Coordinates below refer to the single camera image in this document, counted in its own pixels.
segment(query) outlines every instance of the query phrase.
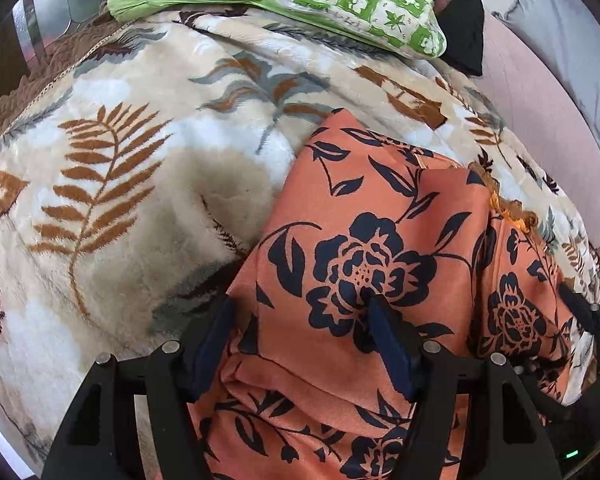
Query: orange floral fabric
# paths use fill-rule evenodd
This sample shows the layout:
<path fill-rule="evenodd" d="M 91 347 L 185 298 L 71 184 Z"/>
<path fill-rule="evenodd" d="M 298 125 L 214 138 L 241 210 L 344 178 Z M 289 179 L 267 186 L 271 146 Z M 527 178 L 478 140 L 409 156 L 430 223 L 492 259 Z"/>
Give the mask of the orange floral fabric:
<path fill-rule="evenodd" d="M 190 407 L 215 478 L 388 478 L 414 406 L 368 331 L 369 293 L 455 354 L 536 358 L 560 398 L 572 323 L 560 272 L 491 195 L 475 171 L 334 110 L 228 291 L 238 328 Z M 459 398 L 443 479 L 457 475 L 465 419 Z"/>

